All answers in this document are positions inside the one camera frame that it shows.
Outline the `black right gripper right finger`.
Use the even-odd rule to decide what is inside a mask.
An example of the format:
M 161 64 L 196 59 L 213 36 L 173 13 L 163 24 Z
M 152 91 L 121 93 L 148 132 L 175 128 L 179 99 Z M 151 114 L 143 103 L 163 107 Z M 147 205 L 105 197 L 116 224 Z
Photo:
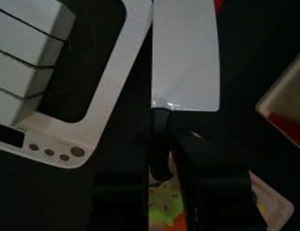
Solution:
M 267 231 L 238 156 L 195 133 L 172 130 L 188 231 Z

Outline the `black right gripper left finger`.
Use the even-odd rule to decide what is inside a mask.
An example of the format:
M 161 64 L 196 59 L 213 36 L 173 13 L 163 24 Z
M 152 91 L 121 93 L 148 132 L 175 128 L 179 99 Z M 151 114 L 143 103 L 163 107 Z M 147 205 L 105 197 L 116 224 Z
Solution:
M 91 231 L 149 231 L 149 137 L 145 128 L 111 154 L 96 174 Z

